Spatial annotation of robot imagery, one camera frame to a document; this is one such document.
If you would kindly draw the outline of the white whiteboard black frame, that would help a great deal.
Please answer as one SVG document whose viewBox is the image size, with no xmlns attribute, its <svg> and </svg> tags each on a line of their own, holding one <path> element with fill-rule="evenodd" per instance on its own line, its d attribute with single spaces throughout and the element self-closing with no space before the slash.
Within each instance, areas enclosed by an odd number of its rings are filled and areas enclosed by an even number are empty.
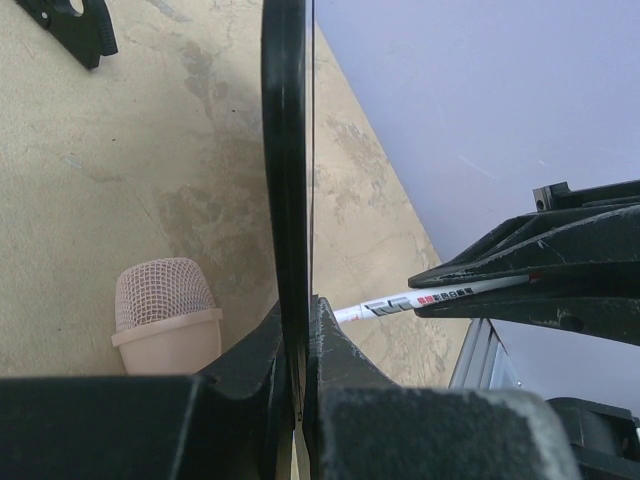
<svg viewBox="0 0 640 480">
<path fill-rule="evenodd" d="M 315 4 L 270 0 L 261 25 L 265 171 L 294 420 L 303 418 L 313 295 Z"/>
</svg>

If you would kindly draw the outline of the pink toy microphone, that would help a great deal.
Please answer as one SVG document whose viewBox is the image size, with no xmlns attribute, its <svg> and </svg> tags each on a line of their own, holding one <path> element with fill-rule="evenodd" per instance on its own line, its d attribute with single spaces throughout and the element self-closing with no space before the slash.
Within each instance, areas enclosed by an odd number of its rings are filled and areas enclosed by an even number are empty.
<svg viewBox="0 0 640 480">
<path fill-rule="evenodd" d="M 222 310 L 188 258 L 135 265 L 115 287 L 115 333 L 129 375 L 193 374 L 222 354 Z"/>
</svg>

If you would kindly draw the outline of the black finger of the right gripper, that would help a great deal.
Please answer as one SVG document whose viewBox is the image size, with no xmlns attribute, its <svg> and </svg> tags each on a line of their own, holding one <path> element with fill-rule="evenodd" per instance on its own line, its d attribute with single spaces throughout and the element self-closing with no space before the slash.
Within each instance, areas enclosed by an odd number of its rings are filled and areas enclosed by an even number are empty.
<svg viewBox="0 0 640 480">
<path fill-rule="evenodd" d="M 414 289 L 639 262 L 639 184 L 534 191 L 538 210 L 510 218 L 452 260 L 408 279 Z"/>
<path fill-rule="evenodd" d="M 539 281 L 415 311 L 422 318 L 487 318 L 639 343 L 639 289 Z"/>
</svg>

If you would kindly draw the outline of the red capped whiteboard marker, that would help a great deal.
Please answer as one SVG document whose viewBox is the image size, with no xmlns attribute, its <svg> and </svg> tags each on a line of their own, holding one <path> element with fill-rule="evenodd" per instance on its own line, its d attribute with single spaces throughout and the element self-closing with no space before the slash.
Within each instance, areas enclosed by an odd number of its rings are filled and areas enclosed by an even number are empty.
<svg viewBox="0 0 640 480">
<path fill-rule="evenodd" d="M 457 301 L 486 292 L 502 290 L 509 287 L 536 282 L 542 272 L 501 277 L 456 285 L 444 285 L 433 288 L 410 290 L 403 293 L 369 300 L 354 306 L 333 310 L 338 323 L 380 318 L 410 310 L 433 307 L 444 302 Z"/>
</svg>

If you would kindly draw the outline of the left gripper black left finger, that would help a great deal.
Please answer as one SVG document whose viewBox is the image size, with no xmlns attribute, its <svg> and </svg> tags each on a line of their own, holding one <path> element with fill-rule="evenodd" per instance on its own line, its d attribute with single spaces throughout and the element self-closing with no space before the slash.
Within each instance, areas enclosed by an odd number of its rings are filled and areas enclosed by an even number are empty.
<svg viewBox="0 0 640 480">
<path fill-rule="evenodd" d="M 188 376 L 1 383 L 5 479 L 286 479 L 290 380 L 281 319 Z"/>
</svg>

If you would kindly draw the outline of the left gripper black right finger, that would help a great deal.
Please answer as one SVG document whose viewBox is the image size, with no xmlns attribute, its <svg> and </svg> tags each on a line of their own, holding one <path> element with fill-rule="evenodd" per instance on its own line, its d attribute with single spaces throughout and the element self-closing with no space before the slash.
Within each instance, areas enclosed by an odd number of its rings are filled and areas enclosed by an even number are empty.
<svg viewBox="0 0 640 480">
<path fill-rule="evenodd" d="M 396 384 L 314 298 L 303 431 L 313 479 L 578 479 L 559 418 L 515 390 Z"/>
</svg>

